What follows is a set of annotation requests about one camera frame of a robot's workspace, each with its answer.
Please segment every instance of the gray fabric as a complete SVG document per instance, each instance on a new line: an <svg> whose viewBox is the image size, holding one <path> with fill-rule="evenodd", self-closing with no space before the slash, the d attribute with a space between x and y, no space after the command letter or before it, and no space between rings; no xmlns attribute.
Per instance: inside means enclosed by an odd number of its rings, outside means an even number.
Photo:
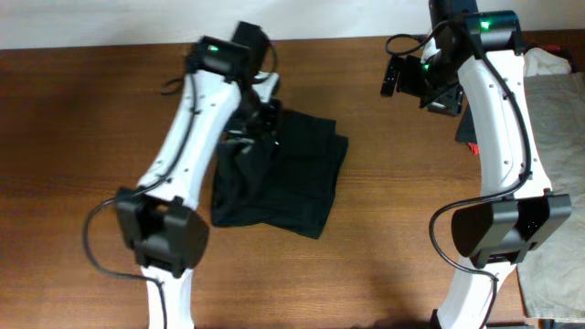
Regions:
<svg viewBox="0 0 585 329"><path fill-rule="evenodd" d="M526 78L537 149L573 213L518 265L529 317L585 321L585 83L582 73Z"/></svg>

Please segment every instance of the black cloth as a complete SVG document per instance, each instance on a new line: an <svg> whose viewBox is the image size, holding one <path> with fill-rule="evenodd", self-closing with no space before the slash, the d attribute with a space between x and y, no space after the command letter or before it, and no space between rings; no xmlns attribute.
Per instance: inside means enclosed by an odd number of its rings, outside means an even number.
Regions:
<svg viewBox="0 0 585 329"><path fill-rule="evenodd" d="M217 227L266 223L319 239L335 199L347 138L335 121L282 115L277 139L218 146L211 219Z"/></svg>

